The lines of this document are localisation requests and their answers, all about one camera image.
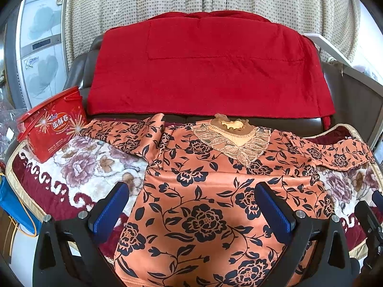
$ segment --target dress sleeve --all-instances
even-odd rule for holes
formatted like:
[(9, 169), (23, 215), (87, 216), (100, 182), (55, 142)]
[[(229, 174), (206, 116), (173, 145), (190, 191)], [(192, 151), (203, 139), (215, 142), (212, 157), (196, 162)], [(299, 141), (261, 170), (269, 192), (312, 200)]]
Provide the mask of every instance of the dress sleeve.
[(302, 153), (311, 157), (317, 166), (344, 171), (366, 162), (376, 163), (368, 145), (352, 138), (327, 145), (300, 139), (299, 144)]
[(121, 151), (146, 159), (151, 165), (158, 157), (163, 127), (163, 114), (137, 123), (92, 120), (79, 135), (107, 142)]

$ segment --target blue bag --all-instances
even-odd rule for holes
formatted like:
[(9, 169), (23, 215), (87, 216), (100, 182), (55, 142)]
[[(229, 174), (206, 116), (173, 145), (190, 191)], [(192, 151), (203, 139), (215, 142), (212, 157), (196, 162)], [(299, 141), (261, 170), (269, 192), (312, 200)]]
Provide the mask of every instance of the blue bag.
[(0, 207), (34, 236), (39, 234), (41, 222), (21, 203), (3, 174), (0, 182)]

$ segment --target blue gripper pad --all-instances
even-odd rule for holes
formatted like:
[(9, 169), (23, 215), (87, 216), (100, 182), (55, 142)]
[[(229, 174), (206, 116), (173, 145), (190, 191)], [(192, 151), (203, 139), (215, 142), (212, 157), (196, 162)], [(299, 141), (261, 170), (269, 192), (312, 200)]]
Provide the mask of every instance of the blue gripper pad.
[(99, 245), (108, 240), (118, 217), (129, 199), (129, 187), (118, 182), (104, 199), (101, 199), (90, 211), (88, 228), (93, 232), (93, 241)]
[(378, 207), (379, 211), (383, 214), (383, 195), (378, 190), (376, 190), (372, 194), (372, 201)]
[(293, 210), (278, 198), (266, 182), (255, 186), (254, 199), (278, 242), (288, 244), (295, 228)]

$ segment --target brown leather sofa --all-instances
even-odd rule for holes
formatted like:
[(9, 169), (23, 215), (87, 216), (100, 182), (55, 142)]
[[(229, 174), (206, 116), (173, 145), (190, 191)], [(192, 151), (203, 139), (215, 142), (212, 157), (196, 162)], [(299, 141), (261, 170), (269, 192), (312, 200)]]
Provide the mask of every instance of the brown leather sofa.
[[(93, 81), (98, 52), (101, 48), (103, 35), (98, 36), (92, 43), (89, 52), (74, 59), (69, 70), (68, 79), (64, 89), (80, 86), (83, 103), (86, 109), (87, 96)], [(327, 81), (334, 102), (336, 113), (331, 117), (331, 126), (338, 123), (347, 123), (354, 126), (361, 137), (370, 146), (375, 145), (383, 121), (383, 86), (364, 74), (343, 66), (322, 63), (324, 77)], [(100, 114), (92, 118), (135, 118), (144, 119), (149, 114)], [(173, 123), (189, 123), (208, 117), (180, 116), (166, 114), (165, 119)], [(255, 126), (271, 127), (286, 130), (301, 137), (322, 133), (321, 119), (268, 119), (253, 117), (247, 118)]]

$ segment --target product logo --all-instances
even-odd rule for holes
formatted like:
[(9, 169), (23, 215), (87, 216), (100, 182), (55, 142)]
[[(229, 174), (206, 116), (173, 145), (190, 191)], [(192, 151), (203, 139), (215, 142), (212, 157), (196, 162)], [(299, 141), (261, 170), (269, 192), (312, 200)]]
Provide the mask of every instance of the product logo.
[(39, 61), (39, 56), (31, 58), (29, 56), (28, 59), (24, 59), (24, 64), (25, 64), (25, 70), (28, 68), (33, 68), (33, 64), (37, 63)]
[(69, 116), (67, 113), (61, 112), (57, 115), (55, 114), (54, 121), (52, 122), (52, 128), (55, 132), (63, 131), (69, 123)]

